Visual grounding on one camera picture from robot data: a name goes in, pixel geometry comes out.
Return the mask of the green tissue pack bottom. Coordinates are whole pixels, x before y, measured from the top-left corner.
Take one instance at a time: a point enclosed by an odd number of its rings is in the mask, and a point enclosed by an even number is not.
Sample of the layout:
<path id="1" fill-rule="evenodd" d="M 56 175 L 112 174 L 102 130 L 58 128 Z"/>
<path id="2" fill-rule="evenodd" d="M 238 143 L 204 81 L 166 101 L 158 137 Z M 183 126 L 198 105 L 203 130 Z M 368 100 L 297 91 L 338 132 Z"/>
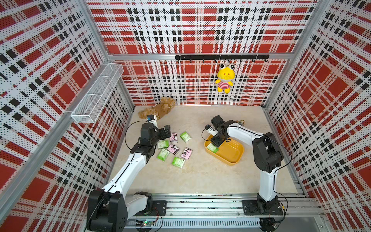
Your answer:
<path id="1" fill-rule="evenodd" d="M 175 166 L 177 168 L 183 168 L 185 164 L 185 159 L 179 158 L 179 157 L 174 157 L 172 161 L 172 166 Z"/>

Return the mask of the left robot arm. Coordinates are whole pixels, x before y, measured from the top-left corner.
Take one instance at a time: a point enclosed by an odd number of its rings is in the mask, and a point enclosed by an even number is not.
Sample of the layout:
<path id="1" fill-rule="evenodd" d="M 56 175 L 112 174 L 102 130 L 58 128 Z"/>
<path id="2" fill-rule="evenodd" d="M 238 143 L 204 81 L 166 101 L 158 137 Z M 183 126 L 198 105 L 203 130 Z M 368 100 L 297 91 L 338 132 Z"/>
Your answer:
<path id="1" fill-rule="evenodd" d="M 171 127 L 158 128 L 155 122 L 141 127 L 141 136 L 131 148 L 128 160 L 102 189 L 92 191 L 88 197 L 86 229 L 92 232 L 121 232 L 127 220 L 139 212 L 151 211 L 152 196 L 138 192 L 127 198 L 129 188 L 139 172 L 154 155 L 157 143 L 171 137 Z"/>

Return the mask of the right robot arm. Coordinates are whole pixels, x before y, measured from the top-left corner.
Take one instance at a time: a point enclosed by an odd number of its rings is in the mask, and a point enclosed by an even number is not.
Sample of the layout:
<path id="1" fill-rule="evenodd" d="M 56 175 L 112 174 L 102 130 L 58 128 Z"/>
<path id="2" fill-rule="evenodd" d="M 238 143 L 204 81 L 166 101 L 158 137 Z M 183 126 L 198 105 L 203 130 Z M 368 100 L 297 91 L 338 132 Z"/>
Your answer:
<path id="1" fill-rule="evenodd" d="M 284 156 L 275 136 L 258 133 L 221 116 L 215 116 L 205 130 L 211 135 L 209 142 L 217 148 L 234 138 L 252 147 L 254 163 L 260 170 L 260 188 L 256 200 L 243 201 L 246 215 L 281 216 L 284 214 L 276 192 L 278 170 Z"/>

